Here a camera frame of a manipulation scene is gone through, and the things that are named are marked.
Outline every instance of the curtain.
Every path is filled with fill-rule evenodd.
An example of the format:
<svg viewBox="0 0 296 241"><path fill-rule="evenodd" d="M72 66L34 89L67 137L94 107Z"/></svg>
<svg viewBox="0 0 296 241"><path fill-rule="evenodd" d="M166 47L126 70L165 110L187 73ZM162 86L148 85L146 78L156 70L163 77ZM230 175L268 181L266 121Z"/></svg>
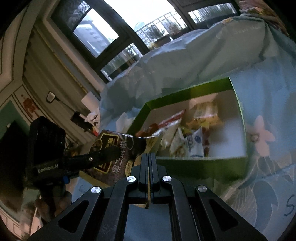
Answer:
<svg viewBox="0 0 296 241"><path fill-rule="evenodd" d="M77 144L85 144L95 139L90 133L74 124L70 119L73 112L61 102L46 102L52 91L56 97L76 111L87 115L89 111L81 99L86 91L75 81L66 68L53 54L39 33L33 29L24 64L23 81L46 114Z"/></svg>

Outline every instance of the yellow snack package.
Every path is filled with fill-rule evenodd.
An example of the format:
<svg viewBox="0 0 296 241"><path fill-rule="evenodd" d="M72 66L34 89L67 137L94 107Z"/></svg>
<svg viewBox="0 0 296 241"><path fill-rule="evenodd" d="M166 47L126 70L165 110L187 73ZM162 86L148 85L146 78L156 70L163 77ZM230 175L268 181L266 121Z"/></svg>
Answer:
<svg viewBox="0 0 296 241"><path fill-rule="evenodd" d="M186 123L189 128L193 130L200 127L209 129L223 123L218 116L218 106L214 102L199 103L195 109L192 121Z"/></svg>

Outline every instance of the green wall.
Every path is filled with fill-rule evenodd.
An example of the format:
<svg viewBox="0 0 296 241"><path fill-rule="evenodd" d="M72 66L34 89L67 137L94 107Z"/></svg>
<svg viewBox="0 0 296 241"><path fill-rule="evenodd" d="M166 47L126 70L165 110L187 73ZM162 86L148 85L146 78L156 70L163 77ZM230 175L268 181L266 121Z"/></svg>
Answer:
<svg viewBox="0 0 296 241"><path fill-rule="evenodd" d="M4 136L7 125L16 121L19 127L27 135L29 134L30 126L25 122L19 112L16 110L15 106L11 101L9 101L1 110L0 110L0 139Z"/></svg>

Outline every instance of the blue logo on package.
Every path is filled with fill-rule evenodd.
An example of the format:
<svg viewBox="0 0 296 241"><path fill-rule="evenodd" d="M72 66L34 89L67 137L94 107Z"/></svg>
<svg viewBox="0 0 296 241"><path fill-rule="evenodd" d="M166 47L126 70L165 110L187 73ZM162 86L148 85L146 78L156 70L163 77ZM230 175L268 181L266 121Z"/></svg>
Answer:
<svg viewBox="0 0 296 241"><path fill-rule="evenodd" d="M202 142L202 139L200 138L200 136L195 136L195 137L194 137L194 140L195 140L197 143L201 143L201 142Z"/></svg>
<svg viewBox="0 0 296 241"><path fill-rule="evenodd" d="M190 157L203 157L201 155L191 155Z"/></svg>
<svg viewBox="0 0 296 241"><path fill-rule="evenodd" d="M191 152L191 149L193 147L193 141L192 141L192 135L189 135L187 137L187 144L188 144L188 147L189 147L189 153Z"/></svg>

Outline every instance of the white snack package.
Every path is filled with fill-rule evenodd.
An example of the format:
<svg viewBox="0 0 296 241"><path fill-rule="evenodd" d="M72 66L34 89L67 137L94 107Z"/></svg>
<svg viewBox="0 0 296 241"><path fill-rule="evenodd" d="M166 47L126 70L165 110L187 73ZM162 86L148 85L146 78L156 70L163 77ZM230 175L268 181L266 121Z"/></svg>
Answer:
<svg viewBox="0 0 296 241"><path fill-rule="evenodd" d="M186 146L186 157L204 157L204 149L202 146L202 128L199 128L197 131L187 136Z"/></svg>
<svg viewBox="0 0 296 241"><path fill-rule="evenodd" d="M175 133L175 136L170 145L170 155L175 156L176 151L185 144L186 138L184 138L182 130L178 127L178 130Z"/></svg>
<svg viewBox="0 0 296 241"><path fill-rule="evenodd" d="M160 142L162 150L166 149L171 145L176 130L180 126L181 121L182 119L175 120L152 134L152 136L159 136L161 133L163 133L163 138Z"/></svg>

